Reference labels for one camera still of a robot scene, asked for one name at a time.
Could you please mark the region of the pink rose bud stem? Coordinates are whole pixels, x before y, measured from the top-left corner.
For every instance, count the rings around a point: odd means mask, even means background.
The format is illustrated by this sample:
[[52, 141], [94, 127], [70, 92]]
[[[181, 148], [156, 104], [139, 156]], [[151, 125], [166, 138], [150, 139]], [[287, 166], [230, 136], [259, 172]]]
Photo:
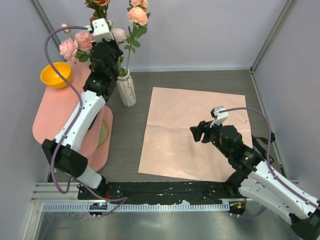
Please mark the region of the pink rose bud stem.
[[69, 38], [60, 43], [60, 55], [66, 61], [77, 59], [79, 62], [87, 62], [93, 48], [93, 35], [87, 31], [80, 31], [73, 36], [70, 29], [64, 30], [63, 33]]

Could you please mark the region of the red leafy flower stem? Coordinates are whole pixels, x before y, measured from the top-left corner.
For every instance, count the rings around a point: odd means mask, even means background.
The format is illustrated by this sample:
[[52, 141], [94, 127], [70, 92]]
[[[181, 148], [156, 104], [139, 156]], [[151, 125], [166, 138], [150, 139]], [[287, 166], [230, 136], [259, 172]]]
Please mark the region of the red leafy flower stem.
[[107, 11], [110, 4], [110, 0], [85, 0], [85, 6], [94, 10], [90, 17], [90, 22], [98, 19], [107, 19]]

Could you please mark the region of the peach rose stem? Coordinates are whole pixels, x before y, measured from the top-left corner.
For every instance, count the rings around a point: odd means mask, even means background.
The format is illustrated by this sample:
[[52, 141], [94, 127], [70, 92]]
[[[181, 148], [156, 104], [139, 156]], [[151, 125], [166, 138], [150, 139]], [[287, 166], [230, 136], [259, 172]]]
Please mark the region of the peach rose stem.
[[136, 52], [141, 44], [138, 39], [147, 33], [148, 19], [150, 17], [149, 2], [147, 0], [130, 0], [127, 8], [128, 21], [132, 26], [128, 26], [128, 36], [125, 39], [124, 49], [128, 51], [125, 70], [129, 70], [131, 53]]

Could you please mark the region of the pale pink rose stem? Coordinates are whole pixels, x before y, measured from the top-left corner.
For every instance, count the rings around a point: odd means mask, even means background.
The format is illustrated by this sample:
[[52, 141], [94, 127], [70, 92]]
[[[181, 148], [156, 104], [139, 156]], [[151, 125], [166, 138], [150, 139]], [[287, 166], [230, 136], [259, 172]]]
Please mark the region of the pale pink rose stem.
[[114, 28], [112, 21], [108, 20], [107, 22], [108, 22], [108, 25], [109, 25], [110, 32], [112, 33], [112, 35], [113, 35], [114, 39], [116, 40], [116, 42], [118, 44], [123, 44], [127, 39], [126, 32], [121, 28]]

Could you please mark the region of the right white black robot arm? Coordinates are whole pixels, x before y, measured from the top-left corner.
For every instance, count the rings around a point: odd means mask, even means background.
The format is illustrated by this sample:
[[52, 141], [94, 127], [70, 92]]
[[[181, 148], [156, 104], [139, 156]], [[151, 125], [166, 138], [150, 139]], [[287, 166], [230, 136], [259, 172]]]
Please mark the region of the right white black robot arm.
[[201, 121], [190, 131], [195, 142], [213, 144], [235, 170], [225, 186], [230, 197], [255, 200], [284, 219], [303, 240], [320, 236], [320, 201], [268, 166], [262, 155], [243, 143], [233, 125]]

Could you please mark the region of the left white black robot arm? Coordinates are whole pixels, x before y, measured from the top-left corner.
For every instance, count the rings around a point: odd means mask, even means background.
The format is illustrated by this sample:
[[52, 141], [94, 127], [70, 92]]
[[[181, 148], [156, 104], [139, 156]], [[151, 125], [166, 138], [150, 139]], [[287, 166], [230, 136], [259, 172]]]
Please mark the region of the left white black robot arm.
[[88, 159], [79, 150], [87, 131], [116, 88], [122, 53], [115, 40], [103, 39], [93, 45], [90, 74], [83, 92], [76, 93], [79, 99], [76, 108], [54, 139], [45, 139], [42, 143], [50, 171], [58, 169], [66, 173], [89, 188], [89, 194], [97, 200], [106, 195], [106, 179], [89, 166]]

